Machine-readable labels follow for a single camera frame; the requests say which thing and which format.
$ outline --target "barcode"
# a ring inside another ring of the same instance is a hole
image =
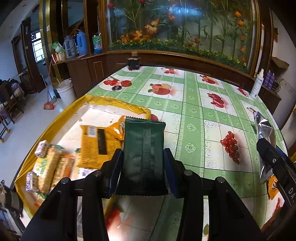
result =
[[[89,137],[96,137],[96,128],[94,126],[89,127]]]

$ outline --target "spray bottle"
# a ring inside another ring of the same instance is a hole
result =
[[[261,85],[263,83],[263,72],[264,72],[264,69],[261,69],[260,73],[256,77],[255,83],[254,83],[252,91],[250,93],[250,96],[253,99],[257,98],[257,95],[258,95]]]

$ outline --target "blue thermos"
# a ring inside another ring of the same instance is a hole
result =
[[[82,31],[79,31],[76,37],[79,55],[87,54],[87,40],[86,34]]]

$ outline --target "packaged biscuit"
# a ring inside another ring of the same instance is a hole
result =
[[[50,184],[52,182],[54,172],[59,162],[62,149],[56,146],[51,146],[46,157],[40,165],[38,175],[38,189],[43,194],[48,194]]]
[[[36,151],[34,152],[37,157],[45,157],[48,149],[48,142],[46,140],[38,143]]]
[[[38,191],[38,177],[34,172],[27,173],[26,191],[28,192]]]
[[[54,178],[52,179],[50,191],[54,189],[54,187],[63,177],[70,177],[74,160],[74,156],[61,155],[56,171],[54,173]]]
[[[38,157],[32,170],[35,174],[39,172],[39,168],[42,162],[43,162],[43,158]]]
[[[118,140],[123,141],[124,140],[124,131],[125,131],[125,121],[126,116],[123,115],[119,118],[118,122],[110,125],[109,127],[106,127],[106,130],[115,136]]]
[[[105,161],[112,159],[121,143],[104,127],[81,126],[81,159],[78,167],[100,169]]]
[[[35,206],[40,207],[42,203],[45,201],[46,195],[38,192],[36,195],[36,201],[35,201]]]

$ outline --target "sticker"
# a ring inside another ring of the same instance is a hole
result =
[[[119,91],[121,89],[122,89],[122,86],[120,86],[120,85],[117,85],[117,86],[112,87],[112,90],[113,91]]]
[[[94,126],[89,127],[89,137],[96,137],[96,128]]]

